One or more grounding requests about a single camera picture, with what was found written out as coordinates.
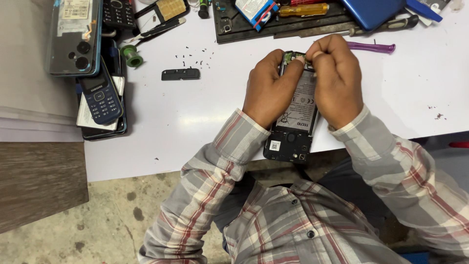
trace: hand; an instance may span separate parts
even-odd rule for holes
[[[285,113],[303,74],[304,58],[299,56],[280,77],[282,56],[281,49],[270,52],[249,74],[242,111],[265,129]]]
[[[335,128],[352,122],[363,109],[358,59],[340,35],[317,40],[306,52],[318,73],[315,99],[319,112]]]

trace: yellow screwdriver handle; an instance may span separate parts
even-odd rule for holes
[[[312,15],[325,15],[329,10],[329,5],[326,3],[301,5],[296,7],[280,7],[280,16],[312,16]]]

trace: white desk surface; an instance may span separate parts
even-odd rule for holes
[[[145,6],[134,2],[136,10]],[[469,8],[453,13],[446,7],[441,15],[443,21],[429,28],[419,24],[347,37],[397,45],[392,55],[353,52],[362,68],[365,103],[403,138],[469,130]],[[145,63],[127,69],[128,135],[85,142],[88,181],[180,170],[242,108],[249,72],[259,60],[276,48],[306,52],[320,38],[269,36],[217,44],[212,14],[203,20],[191,11],[185,17],[185,24],[138,47]],[[200,69],[200,80],[161,81],[163,70],[189,66]],[[326,126],[321,119],[312,152],[343,148]],[[254,157],[263,158],[261,151]]]

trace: black screwdriver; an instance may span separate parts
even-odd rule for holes
[[[202,19],[208,18],[208,1],[207,0],[200,0],[199,17]]]
[[[363,36],[375,32],[382,32],[382,31],[392,31],[392,30],[402,30],[402,29],[409,29],[413,28],[418,24],[418,15],[412,15],[409,18],[401,18],[395,19],[388,22],[385,22],[380,27],[375,29],[372,32],[364,31],[360,27],[351,28],[347,31],[338,32],[342,36]]]

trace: green solder spool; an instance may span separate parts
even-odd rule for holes
[[[120,50],[121,56],[125,57],[126,64],[129,67],[138,67],[142,65],[144,59],[137,54],[137,47],[134,45],[125,45]]]

